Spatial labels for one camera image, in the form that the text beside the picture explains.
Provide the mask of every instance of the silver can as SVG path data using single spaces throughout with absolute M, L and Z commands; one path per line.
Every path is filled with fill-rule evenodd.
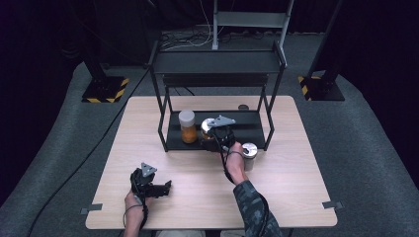
M 244 171 L 253 170 L 256 155 L 258 154 L 258 147 L 253 143 L 244 143 L 243 145 L 244 156 Z

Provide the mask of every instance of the person's hand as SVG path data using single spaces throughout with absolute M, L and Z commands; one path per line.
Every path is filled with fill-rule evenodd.
M 225 167 L 227 168 L 228 173 L 230 173 L 234 185 L 237 186 L 243 181 L 248 180 L 246 174 L 244 173 L 243 147 L 241 144 L 236 141 L 230 147 L 230 154 L 224 153 L 224 158 L 227 155 L 228 157 Z
M 152 197 L 146 198 L 145 204 L 149 206 L 152 200 Z M 126 232 L 124 233 L 124 236 L 136 237 L 138 236 L 141 222 L 144 219 L 144 212 L 142 211 L 142 205 L 139 205 L 138 201 L 135 199 L 135 197 L 133 197 L 133 192 L 131 189 L 129 189 L 129 192 L 126 195 L 126 210 Z

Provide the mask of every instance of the jar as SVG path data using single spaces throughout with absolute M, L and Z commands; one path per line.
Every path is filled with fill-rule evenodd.
M 195 127 L 195 114 L 193 111 L 185 110 L 179 113 L 182 140 L 185 143 L 193 143 L 198 139 L 197 128 Z
M 212 135 L 208 134 L 210 131 L 209 122 L 213 121 L 213 118 L 207 118 L 201 123 L 201 133 L 203 135 L 203 139 L 212 139 Z
M 243 156 L 244 156 L 244 171 L 253 170 L 256 155 L 258 154 L 258 147 L 253 143 L 244 143 Z

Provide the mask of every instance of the can lid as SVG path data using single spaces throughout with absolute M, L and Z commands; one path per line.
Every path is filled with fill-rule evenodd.
M 203 123 L 201 123 L 201 130 L 204 133 L 207 133 L 210 130 L 210 126 L 209 126 L 210 121 L 213 121 L 213 118 L 207 118 L 203 121 Z
M 253 159 L 258 154 L 258 147 L 253 143 L 244 143 L 243 145 L 244 158 Z

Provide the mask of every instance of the person's right hand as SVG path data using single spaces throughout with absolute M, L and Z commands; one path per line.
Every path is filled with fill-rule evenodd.
M 230 173 L 234 185 L 237 186 L 243 181 L 248 180 L 246 174 L 244 173 L 243 147 L 239 142 L 235 142 L 230 147 L 230 152 L 231 151 L 232 153 L 228 154 L 225 167 L 227 168 L 228 173 Z

